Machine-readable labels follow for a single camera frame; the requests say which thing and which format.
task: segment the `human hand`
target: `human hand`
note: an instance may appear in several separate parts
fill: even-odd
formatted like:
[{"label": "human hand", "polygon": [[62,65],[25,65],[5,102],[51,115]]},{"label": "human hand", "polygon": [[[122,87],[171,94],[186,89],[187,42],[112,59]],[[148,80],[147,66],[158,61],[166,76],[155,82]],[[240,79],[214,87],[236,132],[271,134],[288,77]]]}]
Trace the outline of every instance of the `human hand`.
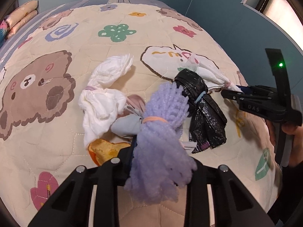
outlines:
[{"label": "human hand", "polygon": [[[275,127],[271,121],[265,120],[265,122],[269,130],[270,142],[275,146]],[[282,131],[288,135],[294,135],[288,165],[290,167],[295,167],[303,161],[303,126],[295,126],[290,123],[285,123],[282,125]]]}]

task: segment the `bed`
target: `bed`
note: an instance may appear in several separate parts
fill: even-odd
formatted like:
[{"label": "bed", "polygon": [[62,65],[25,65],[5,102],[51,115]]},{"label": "bed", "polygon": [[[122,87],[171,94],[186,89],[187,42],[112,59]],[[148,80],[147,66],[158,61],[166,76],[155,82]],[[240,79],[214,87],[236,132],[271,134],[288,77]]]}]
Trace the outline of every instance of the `bed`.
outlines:
[{"label": "bed", "polygon": [[[11,37],[0,48],[0,197],[17,223],[27,226],[78,165],[96,166],[83,145],[84,114],[78,106],[96,66],[110,56],[133,55],[131,70],[111,88],[147,102],[169,80],[148,67],[146,55],[158,54],[158,60],[166,62],[192,53],[212,60],[233,83],[247,85],[205,30],[156,0],[63,4],[37,15]],[[239,111],[220,93],[211,96],[228,120],[227,142],[192,156],[207,166],[228,165],[267,211],[278,194],[279,173],[265,122]],[[184,142],[189,122],[187,118],[183,126]],[[103,138],[122,141],[111,132]],[[145,205],[119,188],[120,225],[183,226],[185,192],[179,189],[177,203]]]}]

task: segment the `silver screw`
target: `silver screw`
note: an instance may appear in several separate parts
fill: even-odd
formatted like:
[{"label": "silver screw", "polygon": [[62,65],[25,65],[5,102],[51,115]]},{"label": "silver screw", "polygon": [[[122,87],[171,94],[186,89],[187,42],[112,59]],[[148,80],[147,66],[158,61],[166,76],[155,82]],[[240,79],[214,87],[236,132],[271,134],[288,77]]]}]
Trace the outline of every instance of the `silver screw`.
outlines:
[{"label": "silver screw", "polygon": [[85,171],[85,166],[78,166],[78,167],[76,168],[76,171],[77,171],[78,173],[84,172],[84,171]]},{"label": "silver screw", "polygon": [[228,166],[226,166],[226,165],[221,165],[221,166],[219,167],[219,169],[220,169],[221,171],[223,171],[223,172],[227,172],[227,171],[228,171]]},{"label": "silver screw", "polygon": [[117,163],[120,162],[120,159],[117,158],[117,157],[114,157],[114,158],[111,159],[111,162],[112,162],[113,164],[117,164]]}]

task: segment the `orange hair tie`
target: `orange hair tie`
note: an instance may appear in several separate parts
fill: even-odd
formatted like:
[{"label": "orange hair tie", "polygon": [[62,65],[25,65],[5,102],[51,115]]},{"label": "orange hair tie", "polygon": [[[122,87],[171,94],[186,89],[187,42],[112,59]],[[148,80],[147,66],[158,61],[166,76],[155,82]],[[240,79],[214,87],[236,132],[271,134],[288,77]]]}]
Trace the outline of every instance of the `orange hair tie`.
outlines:
[{"label": "orange hair tie", "polygon": [[142,124],[146,123],[146,122],[149,122],[149,121],[156,121],[156,120],[160,120],[164,123],[167,123],[168,124],[168,121],[161,118],[161,117],[157,117],[157,116],[149,116],[149,117],[146,117],[145,119],[143,119],[142,121]]}]

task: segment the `purple fluffy cloth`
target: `purple fluffy cloth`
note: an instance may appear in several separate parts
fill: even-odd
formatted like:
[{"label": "purple fluffy cloth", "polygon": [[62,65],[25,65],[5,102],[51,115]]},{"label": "purple fluffy cloth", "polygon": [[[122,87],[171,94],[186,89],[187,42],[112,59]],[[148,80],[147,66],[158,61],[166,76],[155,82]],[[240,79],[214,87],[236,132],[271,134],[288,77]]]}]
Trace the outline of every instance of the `purple fluffy cloth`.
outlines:
[{"label": "purple fluffy cloth", "polygon": [[125,189],[139,202],[157,204],[164,200],[178,201],[176,185],[184,187],[197,169],[179,142],[180,127],[188,115],[188,97],[183,87],[164,83],[146,104],[143,118],[160,117],[140,127],[134,149],[130,178]]}]

